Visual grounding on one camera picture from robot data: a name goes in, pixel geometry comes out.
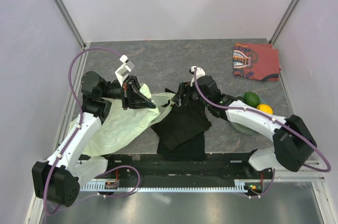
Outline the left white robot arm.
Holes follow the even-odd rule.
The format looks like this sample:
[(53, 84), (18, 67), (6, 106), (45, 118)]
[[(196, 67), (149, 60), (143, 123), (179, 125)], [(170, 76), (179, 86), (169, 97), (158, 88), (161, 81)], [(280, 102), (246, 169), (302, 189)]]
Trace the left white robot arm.
[(126, 76), (125, 81), (106, 81), (94, 71), (82, 76), (80, 114), (55, 152), (44, 162), (32, 167), (35, 195), (44, 203), (54, 202), (71, 206), (80, 189), (95, 177), (111, 178), (116, 172), (113, 162), (104, 157), (91, 157), (84, 164), (77, 161), (94, 133), (109, 115), (111, 100), (122, 101), (126, 109), (154, 109), (155, 103), (140, 91), (136, 76)]

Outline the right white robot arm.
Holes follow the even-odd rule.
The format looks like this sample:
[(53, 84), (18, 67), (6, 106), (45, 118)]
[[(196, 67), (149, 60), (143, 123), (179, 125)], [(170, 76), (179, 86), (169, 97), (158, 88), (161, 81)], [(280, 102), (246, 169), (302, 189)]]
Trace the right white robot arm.
[(242, 164), (243, 175), (250, 179), (270, 167), (298, 172), (317, 145), (300, 117), (286, 118), (250, 107), (239, 97), (223, 94), (211, 76), (202, 76), (196, 82), (181, 82), (172, 102), (179, 107), (193, 102), (201, 104), (214, 117), (242, 125), (271, 140), (272, 147), (253, 150)]

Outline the light green plastic bag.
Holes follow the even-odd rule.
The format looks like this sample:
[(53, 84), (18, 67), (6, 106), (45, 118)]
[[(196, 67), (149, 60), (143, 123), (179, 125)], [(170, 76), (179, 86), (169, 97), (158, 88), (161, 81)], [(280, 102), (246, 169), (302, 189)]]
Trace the light green plastic bag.
[(156, 104), (156, 108), (123, 110), (121, 100), (108, 99), (112, 102), (109, 115), (85, 146), (83, 155), (100, 156), (122, 149), (172, 110), (174, 93), (153, 94), (145, 83), (141, 84), (140, 92)]

